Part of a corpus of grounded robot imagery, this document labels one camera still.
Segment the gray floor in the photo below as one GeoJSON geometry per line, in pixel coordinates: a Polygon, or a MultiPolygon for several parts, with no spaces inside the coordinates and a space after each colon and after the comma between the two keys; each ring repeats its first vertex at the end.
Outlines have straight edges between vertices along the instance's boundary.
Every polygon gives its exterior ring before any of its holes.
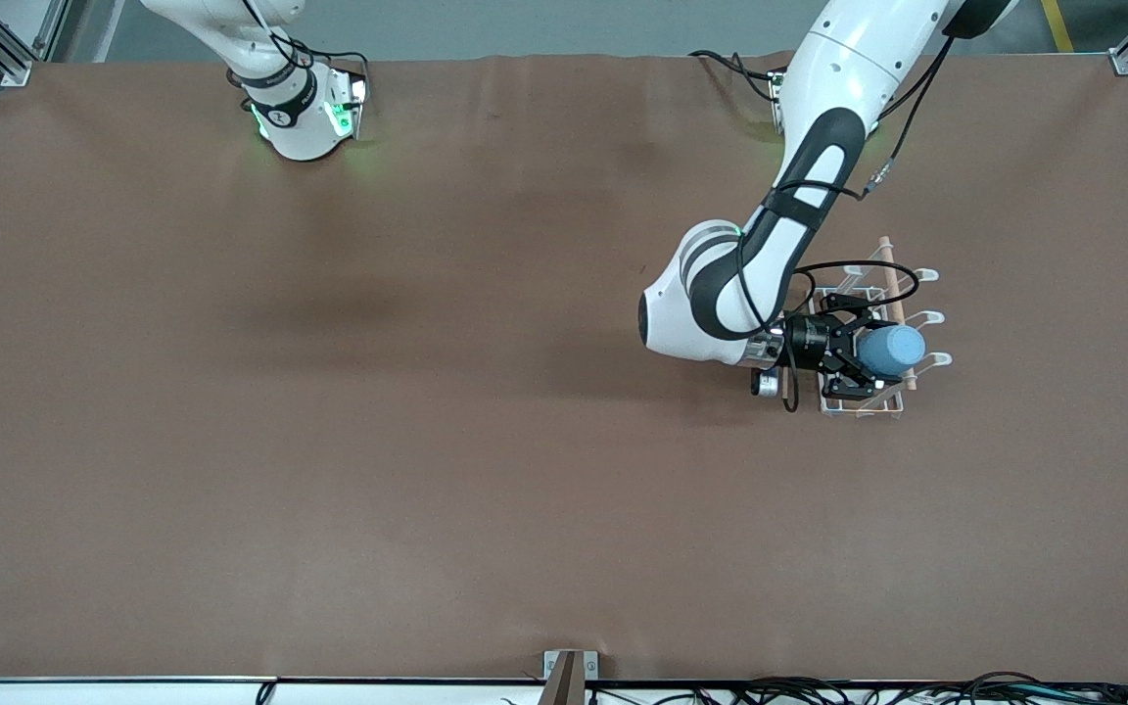
{"type": "MultiPolygon", "coordinates": [[[[825,0],[314,0],[290,32],[317,49],[358,49],[373,60],[681,55],[695,49],[765,54],[794,49],[823,5],[825,0]]],[[[1128,32],[1128,0],[1061,0],[1061,8],[1078,52],[1105,50],[1128,32]]],[[[1042,5],[1024,0],[989,34],[957,50],[1051,53],[1056,43],[1042,5]]],[[[200,41],[138,0],[85,0],[63,30],[60,58],[215,60],[200,41]]]]}

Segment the blue cylindrical object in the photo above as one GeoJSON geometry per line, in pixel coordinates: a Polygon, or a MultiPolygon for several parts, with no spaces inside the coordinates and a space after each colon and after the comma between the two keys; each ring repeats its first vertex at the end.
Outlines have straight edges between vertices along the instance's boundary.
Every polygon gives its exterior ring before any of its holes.
{"type": "Polygon", "coordinates": [[[897,378],[925,358],[925,337],[913,326],[887,326],[856,343],[856,356],[878,374],[897,378]]]}

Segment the brown table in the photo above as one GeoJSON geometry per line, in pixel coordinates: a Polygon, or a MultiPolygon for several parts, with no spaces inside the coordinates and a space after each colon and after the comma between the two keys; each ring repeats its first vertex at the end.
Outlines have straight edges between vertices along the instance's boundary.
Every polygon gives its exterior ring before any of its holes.
{"type": "Polygon", "coordinates": [[[0,675],[1128,679],[1104,58],[949,60],[807,255],[943,272],[910,309],[957,362],[900,421],[641,347],[681,233],[776,173],[733,77],[377,63],[368,140],[300,165],[222,74],[0,98],[0,675]]]}

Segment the white robotic arm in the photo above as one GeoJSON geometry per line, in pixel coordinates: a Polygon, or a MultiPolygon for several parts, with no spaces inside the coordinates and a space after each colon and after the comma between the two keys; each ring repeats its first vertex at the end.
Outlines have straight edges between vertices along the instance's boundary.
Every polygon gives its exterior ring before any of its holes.
{"type": "Polygon", "coordinates": [[[949,36],[977,36],[1013,5],[1015,0],[829,1],[781,86],[786,157],[774,187],[746,227],[706,220],[681,238],[640,302],[646,347],[689,360],[773,367],[777,347],[761,334],[783,311],[797,259],[932,32],[946,24],[949,36]],[[945,21],[949,10],[953,15],[945,21]]]}
{"type": "Polygon", "coordinates": [[[309,160],[354,138],[367,77],[315,62],[282,30],[306,0],[142,0],[228,63],[264,135],[288,159],[309,160]]]}

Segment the cable connector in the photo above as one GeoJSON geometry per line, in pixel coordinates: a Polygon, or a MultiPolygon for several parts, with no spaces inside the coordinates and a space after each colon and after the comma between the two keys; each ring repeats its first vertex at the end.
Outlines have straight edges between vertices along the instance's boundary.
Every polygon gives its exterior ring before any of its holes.
{"type": "Polygon", "coordinates": [[[869,177],[869,183],[864,185],[864,196],[869,196],[872,190],[878,188],[878,184],[887,179],[887,175],[890,170],[895,168],[895,157],[887,159],[887,164],[881,166],[876,173],[873,173],[872,177],[869,177]]]}

